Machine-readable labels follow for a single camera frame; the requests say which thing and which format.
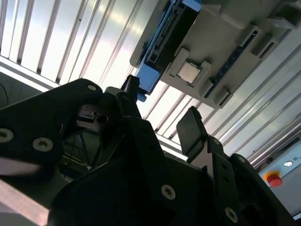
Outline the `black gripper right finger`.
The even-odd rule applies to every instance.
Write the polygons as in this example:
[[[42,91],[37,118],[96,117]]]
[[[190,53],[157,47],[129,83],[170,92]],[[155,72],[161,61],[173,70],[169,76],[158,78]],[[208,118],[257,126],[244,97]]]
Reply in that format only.
[[[200,226],[294,226],[295,220],[243,156],[227,156],[190,107],[178,122],[182,152],[200,170],[197,219]]]

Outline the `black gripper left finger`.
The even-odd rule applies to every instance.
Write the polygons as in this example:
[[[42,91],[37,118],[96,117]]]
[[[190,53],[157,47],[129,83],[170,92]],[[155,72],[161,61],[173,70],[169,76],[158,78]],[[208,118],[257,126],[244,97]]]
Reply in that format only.
[[[78,79],[1,109],[1,176],[19,188],[50,181],[63,157],[63,141],[85,129],[99,131],[99,151],[106,154],[101,166],[124,154],[164,155],[140,116],[138,90],[139,79],[132,75],[121,89],[106,91]]]

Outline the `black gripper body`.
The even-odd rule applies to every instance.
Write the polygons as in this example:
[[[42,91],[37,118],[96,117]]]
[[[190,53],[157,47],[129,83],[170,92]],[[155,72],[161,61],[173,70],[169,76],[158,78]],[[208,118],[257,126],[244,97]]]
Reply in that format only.
[[[50,226],[218,226],[213,180],[221,157],[202,169],[163,154],[124,154],[68,184]]]

